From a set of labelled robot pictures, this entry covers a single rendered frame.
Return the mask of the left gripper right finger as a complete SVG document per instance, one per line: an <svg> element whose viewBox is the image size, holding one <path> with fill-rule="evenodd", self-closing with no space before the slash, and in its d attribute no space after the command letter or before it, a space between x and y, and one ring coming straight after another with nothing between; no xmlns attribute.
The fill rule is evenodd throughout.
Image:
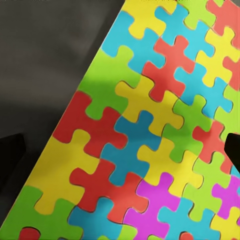
<svg viewBox="0 0 240 240"><path fill-rule="evenodd" d="M240 135L235 133L229 133L227 135L224 151L235 165L240 173Z"/></svg>

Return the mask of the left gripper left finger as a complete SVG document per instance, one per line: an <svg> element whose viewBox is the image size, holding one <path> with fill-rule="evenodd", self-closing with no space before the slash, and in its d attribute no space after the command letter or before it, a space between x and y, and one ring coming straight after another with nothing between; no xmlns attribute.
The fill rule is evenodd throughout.
<svg viewBox="0 0 240 240"><path fill-rule="evenodd" d="M22 133L0 138L0 193L26 153Z"/></svg>

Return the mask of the jigsaw puzzle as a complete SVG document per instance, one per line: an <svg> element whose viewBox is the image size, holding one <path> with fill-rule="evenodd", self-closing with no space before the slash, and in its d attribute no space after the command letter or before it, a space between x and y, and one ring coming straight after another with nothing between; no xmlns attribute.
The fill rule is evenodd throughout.
<svg viewBox="0 0 240 240"><path fill-rule="evenodd" d="M125 0L0 240L240 240L240 7Z"/></svg>

